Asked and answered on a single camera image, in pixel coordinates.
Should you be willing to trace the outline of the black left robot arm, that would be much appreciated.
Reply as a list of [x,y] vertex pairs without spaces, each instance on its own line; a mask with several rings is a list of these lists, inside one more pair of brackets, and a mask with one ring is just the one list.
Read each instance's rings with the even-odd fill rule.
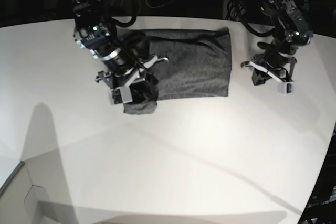
[[293,70],[297,63],[294,57],[297,49],[306,46],[313,38],[313,32],[294,0],[258,0],[257,6],[268,16],[273,28],[266,32],[254,30],[242,14],[243,0],[233,0],[234,9],[239,21],[253,35],[259,38],[273,37],[271,43],[259,42],[257,46],[263,50],[255,54],[249,61],[241,63],[241,67],[253,68],[252,82],[255,86],[263,85],[274,79],[278,83],[278,91],[283,94],[293,92]]

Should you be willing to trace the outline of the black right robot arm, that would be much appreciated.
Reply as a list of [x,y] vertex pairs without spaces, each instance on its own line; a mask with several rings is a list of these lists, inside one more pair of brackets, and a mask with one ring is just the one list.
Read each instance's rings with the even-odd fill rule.
[[114,18],[113,0],[72,0],[72,3],[75,41],[107,67],[98,73],[96,81],[105,82],[113,92],[156,93],[159,81],[151,68],[157,58],[150,54],[150,44],[163,38],[129,30],[138,17],[137,0],[131,0],[128,22]]

